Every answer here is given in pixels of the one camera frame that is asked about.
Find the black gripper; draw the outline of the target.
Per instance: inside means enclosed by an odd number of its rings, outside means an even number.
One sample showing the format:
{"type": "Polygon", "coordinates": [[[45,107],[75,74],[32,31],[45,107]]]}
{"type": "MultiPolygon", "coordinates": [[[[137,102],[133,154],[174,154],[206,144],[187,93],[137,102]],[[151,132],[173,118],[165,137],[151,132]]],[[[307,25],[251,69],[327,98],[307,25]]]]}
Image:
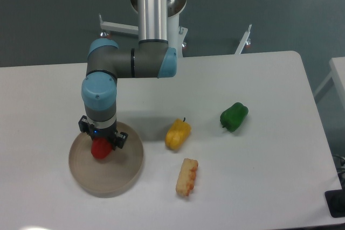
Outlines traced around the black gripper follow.
{"type": "Polygon", "coordinates": [[[97,128],[93,124],[89,124],[87,120],[87,116],[83,115],[79,122],[78,126],[81,133],[86,133],[91,137],[91,139],[95,138],[104,138],[110,144],[112,144],[112,149],[116,150],[117,148],[122,149],[127,138],[128,134],[125,132],[116,132],[116,122],[114,122],[111,126],[107,128],[97,128]]]}

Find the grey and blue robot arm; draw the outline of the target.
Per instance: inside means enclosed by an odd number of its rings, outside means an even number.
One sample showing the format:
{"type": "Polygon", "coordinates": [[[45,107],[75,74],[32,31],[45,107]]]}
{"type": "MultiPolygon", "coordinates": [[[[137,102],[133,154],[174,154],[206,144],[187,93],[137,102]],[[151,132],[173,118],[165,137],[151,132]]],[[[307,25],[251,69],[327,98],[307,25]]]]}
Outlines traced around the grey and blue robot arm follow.
{"type": "Polygon", "coordinates": [[[119,78],[171,78],[177,71],[177,51],[168,42],[168,0],[137,0],[139,45],[119,49],[99,38],[91,43],[81,97],[86,114],[80,131],[111,148],[123,148],[128,134],[117,130],[116,97],[119,78]]]}

